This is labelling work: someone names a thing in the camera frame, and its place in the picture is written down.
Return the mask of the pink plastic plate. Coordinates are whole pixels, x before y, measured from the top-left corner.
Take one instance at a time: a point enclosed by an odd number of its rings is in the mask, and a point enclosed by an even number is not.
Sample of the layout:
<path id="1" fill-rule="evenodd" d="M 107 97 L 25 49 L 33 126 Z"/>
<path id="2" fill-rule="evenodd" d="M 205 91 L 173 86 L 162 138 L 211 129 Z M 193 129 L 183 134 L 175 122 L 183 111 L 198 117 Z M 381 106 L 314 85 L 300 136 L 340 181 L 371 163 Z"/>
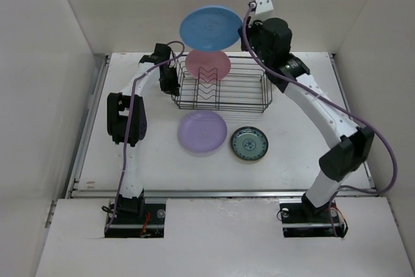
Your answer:
<path id="1" fill-rule="evenodd" d="M 185 58 L 185 67 L 193 78 L 213 82 L 228 75 L 231 62 L 228 55 L 222 51 L 192 50 Z"/>

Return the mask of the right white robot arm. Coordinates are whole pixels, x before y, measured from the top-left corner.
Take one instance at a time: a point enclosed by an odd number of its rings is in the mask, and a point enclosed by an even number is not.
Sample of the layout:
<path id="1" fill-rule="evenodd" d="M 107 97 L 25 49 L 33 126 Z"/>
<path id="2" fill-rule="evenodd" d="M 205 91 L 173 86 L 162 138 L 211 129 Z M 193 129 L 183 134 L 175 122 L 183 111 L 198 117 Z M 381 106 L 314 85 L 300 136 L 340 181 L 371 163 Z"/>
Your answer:
<path id="1" fill-rule="evenodd" d="M 292 32 L 286 21 L 243 19 L 238 30 L 241 49 L 250 53 L 286 97 L 293 101 L 323 136 L 328 151 L 318 161 L 320 172 L 303 194 L 300 213 L 315 221 L 329 209 L 343 181 L 366 160 L 375 132 L 331 102 L 319 89 L 310 69 L 291 52 Z"/>

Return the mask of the blue patterned glass plate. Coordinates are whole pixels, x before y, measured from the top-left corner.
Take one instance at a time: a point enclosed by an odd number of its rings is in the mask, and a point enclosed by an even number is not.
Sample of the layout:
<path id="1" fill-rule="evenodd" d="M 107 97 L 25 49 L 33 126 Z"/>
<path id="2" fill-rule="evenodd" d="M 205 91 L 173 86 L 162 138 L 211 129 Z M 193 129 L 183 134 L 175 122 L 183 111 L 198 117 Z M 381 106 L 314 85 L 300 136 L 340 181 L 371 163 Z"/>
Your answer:
<path id="1" fill-rule="evenodd" d="M 258 161 L 268 152 L 269 142 L 265 133 L 253 126 L 238 128 L 230 138 L 230 147 L 238 158 Z"/>

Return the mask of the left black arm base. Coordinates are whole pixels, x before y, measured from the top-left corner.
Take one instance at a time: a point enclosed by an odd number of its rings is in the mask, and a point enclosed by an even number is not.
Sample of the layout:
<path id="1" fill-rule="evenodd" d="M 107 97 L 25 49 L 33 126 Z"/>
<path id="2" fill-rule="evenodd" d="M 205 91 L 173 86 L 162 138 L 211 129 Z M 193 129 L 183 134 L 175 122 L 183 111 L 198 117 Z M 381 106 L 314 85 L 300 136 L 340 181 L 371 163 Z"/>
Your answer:
<path id="1" fill-rule="evenodd" d="M 107 214 L 104 229 L 105 238 L 164 238 L 166 204 L 145 204 L 144 214 L 118 212 L 109 225 L 114 204 L 102 206 L 101 210 Z"/>

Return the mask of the light blue plastic plate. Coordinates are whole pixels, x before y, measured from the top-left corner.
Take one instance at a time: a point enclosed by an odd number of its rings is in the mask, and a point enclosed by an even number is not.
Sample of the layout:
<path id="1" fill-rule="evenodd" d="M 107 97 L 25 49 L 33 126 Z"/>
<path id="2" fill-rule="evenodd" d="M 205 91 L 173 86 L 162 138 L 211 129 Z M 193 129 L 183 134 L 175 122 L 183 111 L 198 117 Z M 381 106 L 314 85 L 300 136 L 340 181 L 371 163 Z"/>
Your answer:
<path id="1" fill-rule="evenodd" d="M 199 51 L 221 51 L 239 40 L 241 18 L 225 6 L 208 5 L 188 14 L 180 25 L 182 41 Z"/>

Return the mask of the lavender plastic plate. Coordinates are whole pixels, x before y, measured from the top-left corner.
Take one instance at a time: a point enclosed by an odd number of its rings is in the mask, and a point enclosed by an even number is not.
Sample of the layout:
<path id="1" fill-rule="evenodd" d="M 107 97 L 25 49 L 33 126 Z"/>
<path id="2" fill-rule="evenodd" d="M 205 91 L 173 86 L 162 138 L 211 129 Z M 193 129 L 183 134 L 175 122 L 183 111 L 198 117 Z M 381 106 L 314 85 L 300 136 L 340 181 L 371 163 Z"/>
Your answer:
<path id="1" fill-rule="evenodd" d="M 213 111 L 201 110 L 187 114 L 178 127 L 178 139 L 193 153 L 209 153 L 225 141 L 228 127 L 225 120 Z"/>

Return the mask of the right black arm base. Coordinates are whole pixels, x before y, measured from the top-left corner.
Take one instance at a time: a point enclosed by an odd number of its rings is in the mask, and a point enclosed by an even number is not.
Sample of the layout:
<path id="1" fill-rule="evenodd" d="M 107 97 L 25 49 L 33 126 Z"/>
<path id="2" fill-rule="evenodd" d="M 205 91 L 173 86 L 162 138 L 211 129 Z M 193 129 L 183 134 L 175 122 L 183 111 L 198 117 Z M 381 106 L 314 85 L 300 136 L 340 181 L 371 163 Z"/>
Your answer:
<path id="1" fill-rule="evenodd" d="M 276 217 L 281 222 L 284 238 L 339 237 L 345 238 L 349 226 L 335 202 L 313 214 L 296 199 L 279 202 Z"/>

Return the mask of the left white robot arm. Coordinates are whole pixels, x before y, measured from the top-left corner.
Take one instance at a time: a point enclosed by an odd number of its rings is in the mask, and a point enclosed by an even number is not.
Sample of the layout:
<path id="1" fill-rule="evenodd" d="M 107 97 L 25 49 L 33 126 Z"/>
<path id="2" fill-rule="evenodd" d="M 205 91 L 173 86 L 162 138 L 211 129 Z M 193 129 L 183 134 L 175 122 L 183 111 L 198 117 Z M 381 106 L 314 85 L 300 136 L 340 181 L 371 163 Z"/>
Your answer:
<path id="1" fill-rule="evenodd" d="M 148 128 L 143 98 L 156 83 L 167 95 L 180 94 L 176 60 L 182 53 L 175 54 L 172 44 L 157 43 L 152 54 L 140 59 L 131 81 L 121 91 L 109 93 L 106 100 L 107 132 L 120 146 L 122 157 L 113 214 L 123 214 L 131 223 L 138 223 L 145 215 L 143 183 L 137 169 L 139 143 Z"/>

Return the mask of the metal wire dish rack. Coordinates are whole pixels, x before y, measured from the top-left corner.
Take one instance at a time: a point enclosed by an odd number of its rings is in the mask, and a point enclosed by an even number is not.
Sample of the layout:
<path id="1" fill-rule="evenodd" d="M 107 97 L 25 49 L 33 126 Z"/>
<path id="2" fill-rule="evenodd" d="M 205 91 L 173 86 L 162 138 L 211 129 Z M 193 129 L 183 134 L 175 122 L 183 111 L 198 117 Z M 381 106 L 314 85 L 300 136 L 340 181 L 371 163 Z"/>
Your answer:
<path id="1" fill-rule="evenodd" d="M 248 56 L 230 56 L 230 72 L 218 80 L 216 70 L 191 76 L 185 57 L 176 64 L 180 91 L 171 99 L 180 109 L 263 113 L 273 100 L 265 71 Z"/>

